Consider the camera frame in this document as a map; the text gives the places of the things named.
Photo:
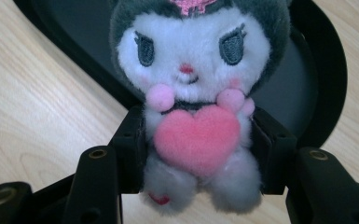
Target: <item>plush toy leg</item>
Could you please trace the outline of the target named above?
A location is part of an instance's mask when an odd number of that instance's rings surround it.
[[[191,204],[196,187],[197,179],[193,175],[167,165],[154,152],[148,156],[142,194],[146,203],[162,215],[182,212]]]
[[[261,202],[260,184],[255,158],[241,148],[231,155],[206,188],[217,210],[249,213]]]

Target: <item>red nose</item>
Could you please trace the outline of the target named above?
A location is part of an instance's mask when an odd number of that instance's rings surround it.
[[[180,65],[179,71],[181,71],[181,72],[184,73],[184,74],[190,75],[190,74],[192,74],[192,73],[194,72],[194,69],[193,69],[193,67],[192,67],[190,64],[188,64],[188,63],[182,63],[182,64]]]

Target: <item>wooden table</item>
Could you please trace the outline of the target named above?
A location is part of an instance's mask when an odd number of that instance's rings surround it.
[[[359,182],[359,0],[315,0],[334,23],[348,61],[346,104],[324,144]],[[82,151],[106,145],[126,115],[115,99],[46,39],[11,0],[0,0],[0,183],[33,190],[76,169]],[[247,216],[216,213],[206,195],[178,217],[160,217],[124,195],[126,223],[289,223],[284,196]]]

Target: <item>plush toy head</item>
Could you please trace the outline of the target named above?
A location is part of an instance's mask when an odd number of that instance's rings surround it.
[[[113,63],[142,93],[156,84],[175,100],[248,94],[270,76],[289,36],[287,0],[122,0],[111,20]]]

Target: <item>plush toy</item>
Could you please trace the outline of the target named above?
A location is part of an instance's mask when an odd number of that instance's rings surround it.
[[[289,0],[120,0],[111,19],[117,72],[145,96],[143,194],[162,214],[200,190],[217,210],[260,204],[249,151],[249,97],[289,36]]]

